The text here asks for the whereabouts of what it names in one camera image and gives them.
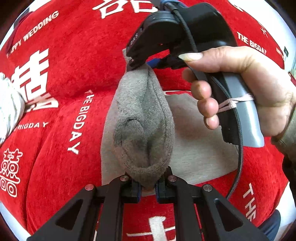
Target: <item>black cable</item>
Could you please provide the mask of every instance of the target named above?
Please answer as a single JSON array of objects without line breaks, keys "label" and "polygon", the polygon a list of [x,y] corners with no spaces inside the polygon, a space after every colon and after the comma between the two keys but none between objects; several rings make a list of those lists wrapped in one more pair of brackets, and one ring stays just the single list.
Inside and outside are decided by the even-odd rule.
[{"label": "black cable", "polygon": [[170,3],[170,2],[166,3],[165,6],[169,10],[171,10],[176,15],[176,17],[179,19],[179,21],[181,22],[181,25],[182,25],[182,27],[183,27],[183,29],[184,29],[184,31],[185,31],[188,39],[189,39],[189,42],[190,42],[190,45],[192,47],[193,52],[194,53],[198,53],[198,50],[196,48],[196,44],[194,42],[194,38],[193,38],[193,36],[191,34],[191,31],[190,31],[187,23],[185,22],[184,18],[180,14],[179,10],[172,3]]},{"label": "black cable", "polygon": [[[186,32],[186,35],[187,35],[188,39],[190,41],[190,45],[192,47],[193,52],[198,53],[198,50],[196,48],[196,44],[194,42],[194,38],[193,38],[193,36],[191,34],[191,31],[190,31],[187,23],[185,22],[185,20],[181,16],[179,10],[172,3],[170,3],[170,2],[169,3],[166,3],[165,6],[170,11],[172,11],[176,15],[176,17],[179,19],[179,21],[181,22],[181,25],[183,26],[183,28],[184,28],[184,30]],[[226,98],[227,99],[230,99],[231,96],[228,93],[228,91],[224,88],[224,86],[214,76],[211,76],[211,79],[223,91],[223,93],[225,94]],[[236,122],[237,122],[237,131],[238,131],[238,136],[239,136],[239,161],[238,161],[238,166],[237,166],[237,173],[236,173],[236,176],[234,178],[233,184],[232,184],[232,186],[231,186],[228,194],[226,195],[226,199],[227,200],[231,197],[231,195],[233,194],[233,192],[235,191],[235,189],[236,189],[236,187],[237,187],[237,185],[239,183],[240,177],[242,175],[242,166],[243,166],[243,163],[244,163],[244,150],[243,150],[243,140],[242,140],[242,129],[241,129],[241,125],[240,125],[239,115],[238,115],[238,112],[237,112],[237,109],[236,108],[233,108],[232,110],[234,112],[235,119],[236,119]]]},{"label": "black cable", "polygon": [[173,13],[176,15],[176,17],[179,19],[179,21],[181,22],[184,30],[185,30],[185,33],[190,41],[190,45],[192,47],[192,50],[194,53],[197,53],[197,48],[196,48],[196,45],[195,45],[195,42],[194,42],[194,39],[193,39],[193,36],[191,34],[191,31],[187,25],[187,23],[185,22],[185,20],[183,19],[183,17],[181,16],[180,12],[177,10],[177,9],[174,9],[173,10]]},{"label": "black cable", "polygon": [[[214,77],[211,76],[211,79],[215,82],[216,85],[219,86],[219,88],[223,91],[223,93],[225,94],[227,99],[230,99],[231,96],[229,95],[228,91],[224,88],[224,86]],[[235,119],[237,121],[237,131],[238,131],[238,136],[239,136],[239,161],[238,161],[238,165],[237,165],[237,173],[236,176],[234,178],[233,184],[228,192],[228,194],[226,195],[226,199],[228,200],[231,195],[233,194],[233,192],[235,191],[240,177],[242,175],[242,166],[244,163],[244,150],[243,150],[243,141],[242,141],[242,128],[240,125],[240,120],[239,120],[239,114],[237,112],[236,108],[232,109],[234,111],[234,115],[235,115]]]}]

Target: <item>white cloth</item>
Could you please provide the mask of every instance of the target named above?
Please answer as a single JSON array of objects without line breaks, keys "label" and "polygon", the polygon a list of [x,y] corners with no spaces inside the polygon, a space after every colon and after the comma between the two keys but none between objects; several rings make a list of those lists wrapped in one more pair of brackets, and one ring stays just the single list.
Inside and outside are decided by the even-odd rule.
[{"label": "white cloth", "polygon": [[0,146],[12,133],[25,110],[25,101],[10,79],[0,72]]}]

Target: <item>white chinese character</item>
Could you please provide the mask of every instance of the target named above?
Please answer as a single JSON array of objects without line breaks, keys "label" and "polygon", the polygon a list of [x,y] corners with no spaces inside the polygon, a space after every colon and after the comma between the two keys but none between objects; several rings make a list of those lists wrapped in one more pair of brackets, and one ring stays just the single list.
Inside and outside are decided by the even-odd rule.
[{"label": "white chinese character", "polygon": [[42,71],[49,67],[48,49],[33,53],[22,67],[17,66],[11,77],[14,87],[20,92],[26,102],[26,112],[44,108],[57,108],[59,103],[46,92],[47,74]]},{"label": "white chinese character", "polygon": [[232,2],[232,0],[228,0],[228,2],[229,2],[231,5],[233,5],[234,7],[236,7],[239,11],[243,12],[243,10],[242,10],[239,6],[235,5],[235,4]]},{"label": "white chinese character", "polygon": [[259,24],[260,24],[260,26],[261,26],[261,30],[262,30],[263,34],[264,34],[266,37],[268,37],[268,36],[267,36],[267,33],[266,33],[266,29],[262,26],[261,23],[259,23]]},{"label": "white chinese character", "polygon": [[22,152],[19,149],[9,151],[9,148],[3,152],[3,161],[0,171],[0,187],[12,197],[17,197],[17,187],[15,184],[20,183],[20,178],[17,177],[19,171],[18,162],[22,157]]},{"label": "white chinese character", "polygon": [[163,226],[163,221],[165,219],[166,219],[166,217],[159,217],[159,216],[149,218],[149,226],[150,226],[151,232],[126,234],[126,235],[128,237],[139,237],[139,236],[152,235],[153,241],[168,241],[165,232],[170,231],[170,230],[174,230],[175,226],[165,229]]},{"label": "white chinese character", "polygon": [[[104,2],[96,7],[93,7],[92,9],[93,10],[97,10],[99,9],[100,12],[101,12],[101,16],[102,16],[102,19],[104,19],[106,16],[108,15],[111,15],[113,13],[116,13],[116,12],[121,12],[123,11],[123,6],[128,3],[127,0],[117,0],[116,2],[113,2],[107,6],[105,6],[106,4],[112,2],[113,0],[104,0]],[[150,3],[150,1],[144,1],[144,0],[131,0],[131,5],[134,9],[134,12],[135,13],[139,13],[139,12],[157,12],[157,8],[152,6],[152,8],[150,9],[145,9],[145,8],[140,8],[140,3]],[[110,12],[107,12],[107,8],[113,6],[114,4],[117,4],[117,8],[115,10],[112,10]]]},{"label": "white chinese character", "polygon": [[[112,2],[112,0],[104,0],[104,2],[102,4],[100,4],[100,5],[96,6],[96,7],[93,7],[93,10],[100,9],[102,19],[104,19],[106,16],[111,15],[113,13],[123,11],[122,7],[124,6],[124,4],[128,3],[127,0],[117,0],[116,2],[111,3],[111,4],[103,7],[104,5],[106,5],[109,2]],[[107,8],[113,6],[114,4],[118,4],[117,8],[115,10],[107,12]]]},{"label": "white chinese character", "polygon": [[139,0],[131,0],[131,5],[133,6],[133,9],[135,11],[135,13],[139,13],[139,12],[157,12],[158,9],[154,6],[152,6],[151,9],[144,9],[141,8],[140,9],[140,3],[151,3],[150,1],[139,1]]}]

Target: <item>red fabric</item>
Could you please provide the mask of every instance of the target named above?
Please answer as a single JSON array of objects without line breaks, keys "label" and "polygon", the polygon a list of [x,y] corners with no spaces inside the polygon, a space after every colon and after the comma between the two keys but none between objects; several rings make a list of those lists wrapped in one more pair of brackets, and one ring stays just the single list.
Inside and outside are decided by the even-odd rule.
[{"label": "red fabric", "polygon": [[12,49],[12,42],[14,40],[15,37],[15,33],[18,29],[18,27],[21,25],[21,23],[31,14],[32,12],[27,13],[26,15],[24,15],[20,20],[19,23],[17,24],[17,26],[15,27],[15,29],[13,30],[13,32],[11,33],[9,39],[7,40],[7,45],[6,45],[6,53],[9,53],[10,50]]},{"label": "red fabric", "polygon": [[[0,155],[16,149],[22,152],[17,163],[18,172],[10,172],[14,178],[20,179],[20,183],[15,184],[17,196],[13,197],[15,193],[10,195],[9,190],[2,189],[0,201],[31,234],[85,184],[101,185],[100,148],[105,118],[126,66],[121,50],[148,15],[147,12],[137,12],[135,0],[120,2],[124,3],[123,11],[102,19],[100,10],[92,10],[103,3],[101,0],[73,0],[71,4],[51,0],[21,23],[13,42],[15,44],[21,39],[21,44],[8,55],[4,51],[6,45],[0,51],[0,71],[14,79],[14,85],[32,104],[31,111],[24,115],[0,148]],[[266,50],[266,56],[284,67],[282,56],[276,51],[279,46],[268,32],[264,34],[264,28],[254,18],[226,0],[208,2],[225,17],[238,45],[249,46],[252,40]],[[191,6],[196,1],[184,3]],[[117,6],[109,7],[107,12]],[[150,3],[140,3],[140,9],[151,8]],[[41,26],[41,22],[45,23],[50,15],[51,21],[39,28],[38,24]],[[24,41],[23,37],[30,30],[31,37]],[[240,40],[237,32],[248,40]],[[36,72],[42,77],[37,77],[37,81],[35,75],[26,82],[18,80],[17,77],[22,78],[28,72],[23,70],[17,76],[18,67],[22,68],[31,61],[37,64],[29,71],[33,72],[35,66],[39,66]],[[190,90],[190,85],[181,79],[181,70],[155,72],[165,91]],[[39,86],[38,81],[41,83],[45,76],[47,81]],[[40,99],[48,101],[43,100],[36,105],[37,93],[40,93]],[[69,150],[71,147],[75,147],[73,150],[78,153]],[[247,217],[259,226],[273,212],[287,185],[281,169],[283,156],[270,144],[269,138],[266,138],[265,147],[245,148],[244,154],[242,177],[230,201],[243,214],[248,214],[251,209]],[[3,159],[14,164],[12,156],[13,153],[9,156],[3,154]],[[2,176],[7,174],[3,168],[1,170]],[[232,172],[207,183],[226,195],[234,176],[235,172]],[[159,237],[161,231],[156,235],[153,228],[160,223],[163,223],[167,240],[174,239],[172,206],[157,204],[153,196],[142,198],[139,205],[131,204],[125,208],[123,240],[158,241],[156,236]]]}]

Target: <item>metal screw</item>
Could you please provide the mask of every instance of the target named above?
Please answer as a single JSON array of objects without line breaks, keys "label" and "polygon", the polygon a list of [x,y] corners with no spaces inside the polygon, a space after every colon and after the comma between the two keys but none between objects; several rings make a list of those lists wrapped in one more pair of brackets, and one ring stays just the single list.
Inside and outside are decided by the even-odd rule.
[{"label": "metal screw", "polygon": [[129,176],[127,176],[127,175],[123,175],[120,177],[120,181],[126,182],[128,180],[129,180]]},{"label": "metal screw", "polygon": [[92,184],[87,184],[84,188],[85,188],[85,190],[87,190],[87,191],[91,191],[91,190],[94,189],[94,185],[92,185]]},{"label": "metal screw", "polygon": [[213,187],[209,184],[206,184],[203,186],[203,189],[206,191],[206,192],[210,192],[213,190]]},{"label": "metal screw", "polygon": [[171,176],[168,176],[168,180],[169,180],[170,182],[175,182],[175,181],[177,180],[177,177],[174,176],[174,175],[171,175]]}]

